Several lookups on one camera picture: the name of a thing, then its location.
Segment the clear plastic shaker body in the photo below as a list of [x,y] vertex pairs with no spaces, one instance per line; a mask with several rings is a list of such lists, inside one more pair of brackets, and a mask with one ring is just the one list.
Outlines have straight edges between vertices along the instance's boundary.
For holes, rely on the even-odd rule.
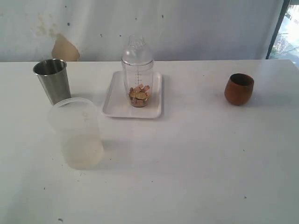
[[144,86],[149,85],[150,89],[151,89],[151,95],[152,95],[153,76],[154,76],[153,63],[154,62],[151,62],[144,66],[130,66],[123,62],[121,62],[121,63],[122,63],[122,68],[123,68],[123,79],[124,79],[124,86],[125,86],[127,98],[128,98],[129,89],[131,87],[135,88],[136,86],[138,86],[140,84],[143,84]]

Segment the clear plastic shaker lid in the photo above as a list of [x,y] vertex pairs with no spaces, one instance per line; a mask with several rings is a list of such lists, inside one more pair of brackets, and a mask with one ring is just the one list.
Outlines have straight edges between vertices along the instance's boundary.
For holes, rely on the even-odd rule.
[[144,66],[154,61],[143,35],[133,34],[129,36],[121,61],[130,66]]

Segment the brown wooden cup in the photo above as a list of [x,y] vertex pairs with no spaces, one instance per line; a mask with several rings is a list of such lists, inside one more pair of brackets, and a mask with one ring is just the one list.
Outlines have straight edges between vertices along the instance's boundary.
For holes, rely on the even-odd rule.
[[224,96],[233,105],[244,105],[252,96],[254,79],[249,75],[235,73],[230,76]]

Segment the stainless steel cup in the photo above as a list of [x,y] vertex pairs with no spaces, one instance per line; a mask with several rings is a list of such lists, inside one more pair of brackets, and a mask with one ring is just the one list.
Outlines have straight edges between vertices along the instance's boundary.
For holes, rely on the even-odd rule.
[[47,59],[33,67],[52,105],[71,98],[66,68],[67,63],[60,59]]

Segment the gold coins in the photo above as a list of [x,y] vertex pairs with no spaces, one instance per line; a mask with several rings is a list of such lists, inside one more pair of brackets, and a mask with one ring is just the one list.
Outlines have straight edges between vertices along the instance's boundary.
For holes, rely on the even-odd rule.
[[149,96],[145,92],[131,92],[129,93],[129,96],[138,100],[147,100],[149,98]]

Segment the white rectangular tray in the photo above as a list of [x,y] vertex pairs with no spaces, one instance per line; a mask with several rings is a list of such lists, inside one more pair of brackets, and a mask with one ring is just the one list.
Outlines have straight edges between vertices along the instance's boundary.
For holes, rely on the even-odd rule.
[[123,72],[114,72],[102,105],[102,113],[111,118],[155,119],[162,112],[163,76],[155,72],[153,76],[153,96],[146,107],[130,105],[123,82]]

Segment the translucent plastic deli container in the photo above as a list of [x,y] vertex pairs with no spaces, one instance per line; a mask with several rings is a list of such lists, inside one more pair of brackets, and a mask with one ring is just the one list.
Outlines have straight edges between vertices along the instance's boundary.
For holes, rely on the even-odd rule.
[[59,139],[67,165],[92,169],[104,157],[97,108],[86,98],[68,98],[52,106],[48,122]]

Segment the dark window frame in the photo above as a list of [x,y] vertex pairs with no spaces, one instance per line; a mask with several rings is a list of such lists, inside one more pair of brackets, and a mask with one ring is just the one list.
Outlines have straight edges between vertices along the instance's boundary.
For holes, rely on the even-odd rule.
[[265,59],[269,59],[269,57],[270,57],[270,54],[271,54],[273,45],[274,45],[274,43],[275,43],[276,37],[277,37],[277,35],[278,35],[279,29],[280,29],[281,24],[282,24],[282,22],[283,22],[285,13],[287,12],[287,9],[288,9],[288,7],[289,7],[289,5],[290,5],[290,2],[291,2],[291,0],[284,0],[284,1],[283,1],[282,8],[281,8],[281,11],[280,11],[280,14],[279,14],[279,17],[278,17],[278,21],[277,21],[277,23],[276,23],[275,30],[274,30],[274,32],[273,32],[273,36],[272,36],[272,38],[271,38],[271,42],[270,42],[270,44],[269,44],[268,51],[267,51],[267,55],[266,55],[266,58],[265,58]]

